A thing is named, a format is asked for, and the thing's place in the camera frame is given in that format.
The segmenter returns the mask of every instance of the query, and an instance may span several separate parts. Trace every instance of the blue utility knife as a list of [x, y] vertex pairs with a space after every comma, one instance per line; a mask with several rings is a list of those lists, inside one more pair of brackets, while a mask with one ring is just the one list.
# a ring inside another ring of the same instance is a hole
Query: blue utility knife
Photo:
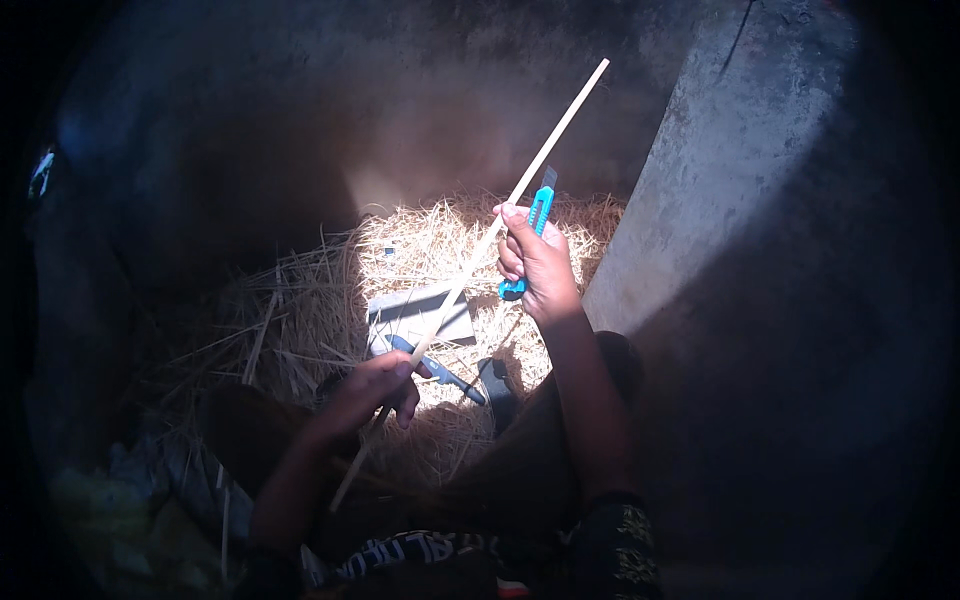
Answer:
[[[403, 350], [409, 354], [414, 353], [413, 345], [400, 336], [388, 333], [383, 337], [387, 339], [388, 344], [394, 347], [394, 350]], [[476, 388], [472, 387], [466, 381], [450, 372], [445, 366], [441, 365], [434, 359], [430, 358], [429, 356], [424, 356], [420, 361], [426, 365], [427, 369], [430, 370], [431, 375], [437, 377], [437, 383], [457, 386], [468, 398], [477, 404], [480, 404], [481, 406], [487, 403], [487, 399], [484, 398], [483, 394], [480, 394]]]
[[[546, 168], [543, 174], [543, 182], [540, 189], [534, 196], [534, 201], [530, 204], [530, 216], [527, 217], [527, 223], [534, 228], [537, 235], [543, 235], [543, 228], [546, 227], [546, 218], [550, 214], [550, 207], [553, 206], [554, 186], [557, 185], [557, 172], [551, 167]], [[500, 282], [500, 298], [512, 302], [520, 300], [523, 293], [527, 291], [527, 278], [521, 277], [517, 281], [504, 279]]]

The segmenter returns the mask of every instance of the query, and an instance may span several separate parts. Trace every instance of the black-handled knife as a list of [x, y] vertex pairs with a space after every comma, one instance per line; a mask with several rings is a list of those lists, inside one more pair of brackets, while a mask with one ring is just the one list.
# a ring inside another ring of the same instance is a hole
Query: black-handled knife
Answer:
[[[388, 333], [383, 337], [386, 338], [387, 342], [394, 347], [395, 350], [403, 350], [404, 352], [409, 352], [411, 354], [414, 353], [413, 345], [400, 336], [394, 335], [393, 333]], [[487, 399], [483, 397], [483, 394], [480, 394], [479, 390], [450, 372], [447, 367], [441, 365], [434, 359], [430, 358], [429, 356], [424, 356], [420, 362], [423, 365], [426, 365], [426, 368], [430, 370], [430, 374], [432, 374], [434, 377], [437, 377], [437, 383], [457, 386], [465, 395], [467, 395], [468, 398], [477, 404], [480, 404], [481, 406], [487, 403]]]

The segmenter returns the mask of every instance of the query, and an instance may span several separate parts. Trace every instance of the straw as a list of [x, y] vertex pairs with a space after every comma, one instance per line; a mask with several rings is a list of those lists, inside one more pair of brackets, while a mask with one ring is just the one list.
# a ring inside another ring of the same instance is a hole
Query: straw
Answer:
[[[493, 222], [493, 206], [503, 200], [457, 193], [399, 206], [387, 216], [364, 218], [356, 228], [325, 234], [316, 249], [284, 255], [261, 273], [236, 274], [216, 294], [154, 307], [140, 340], [137, 377], [148, 419], [165, 430], [164, 437], [185, 438], [199, 448], [197, 400], [221, 383], [242, 380], [279, 402], [319, 408], [324, 382], [369, 358], [368, 301], [460, 274]], [[551, 220], [569, 241], [582, 290], [623, 208], [607, 195], [572, 200], [561, 194], [554, 202]], [[389, 261], [387, 246], [395, 249]], [[495, 248], [487, 248], [465, 286], [476, 344], [437, 341], [429, 355], [474, 385], [480, 359], [504, 360], [512, 387], [524, 399], [546, 377], [550, 361], [521, 303], [497, 297], [495, 262]], [[489, 406], [477, 406], [454, 386], [421, 379], [417, 386], [420, 406], [410, 429], [385, 416], [384, 440], [364, 471], [404, 489], [425, 490], [483, 454], [492, 442], [492, 417]]]

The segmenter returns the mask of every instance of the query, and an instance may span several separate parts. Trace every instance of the person's right hand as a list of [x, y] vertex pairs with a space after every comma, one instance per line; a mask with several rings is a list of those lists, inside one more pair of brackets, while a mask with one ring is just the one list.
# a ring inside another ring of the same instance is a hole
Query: person's right hand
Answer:
[[570, 266], [570, 248], [560, 230], [549, 221], [543, 236], [527, 223], [530, 208], [498, 204], [493, 214], [503, 216], [509, 234], [499, 244], [496, 268], [510, 281], [527, 278], [523, 309], [540, 327], [580, 306], [577, 282]]

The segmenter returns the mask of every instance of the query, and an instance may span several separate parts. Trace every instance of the person's left hand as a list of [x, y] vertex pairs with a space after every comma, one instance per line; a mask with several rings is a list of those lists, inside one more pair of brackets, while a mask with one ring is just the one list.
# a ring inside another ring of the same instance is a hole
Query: person's left hand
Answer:
[[[402, 350], [392, 350], [386, 354], [360, 363], [334, 389], [317, 421], [324, 424], [336, 437], [345, 437], [355, 433], [373, 418], [376, 409], [384, 405], [388, 398], [401, 396], [394, 406], [396, 422], [406, 429], [417, 410], [420, 393], [410, 377], [410, 354]], [[430, 371], [420, 363], [417, 373], [421, 377], [430, 377]]]

